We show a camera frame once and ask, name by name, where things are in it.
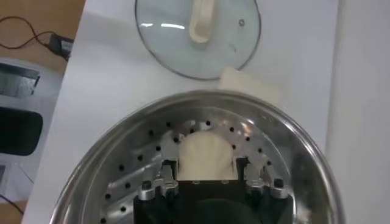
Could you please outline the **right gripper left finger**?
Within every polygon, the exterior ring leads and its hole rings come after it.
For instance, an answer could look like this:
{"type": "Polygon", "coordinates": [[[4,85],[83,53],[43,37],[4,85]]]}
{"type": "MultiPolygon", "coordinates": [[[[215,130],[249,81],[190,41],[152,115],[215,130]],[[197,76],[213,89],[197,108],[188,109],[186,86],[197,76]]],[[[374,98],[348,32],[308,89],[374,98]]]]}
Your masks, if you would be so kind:
{"type": "Polygon", "coordinates": [[[146,169],[146,176],[137,189],[137,197],[140,201],[151,201],[157,195],[167,201],[174,201],[179,193],[177,181],[178,162],[164,160],[161,164],[153,164],[146,169]]]}

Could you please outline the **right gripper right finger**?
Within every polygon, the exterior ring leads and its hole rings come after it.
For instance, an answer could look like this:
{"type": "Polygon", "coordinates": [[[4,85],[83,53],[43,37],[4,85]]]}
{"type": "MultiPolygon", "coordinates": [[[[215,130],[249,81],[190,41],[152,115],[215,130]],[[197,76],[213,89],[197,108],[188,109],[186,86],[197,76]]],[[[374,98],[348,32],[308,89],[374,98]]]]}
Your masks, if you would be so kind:
{"type": "Polygon", "coordinates": [[[266,161],[265,165],[258,168],[249,161],[248,157],[242,156],[236,159],[236,168],[238,179],[245,183],[249,195],[256,192],[263,196],[268,191],[272,198],[278,200],[288,198],[285,182],[270,161],[266,161]]]}

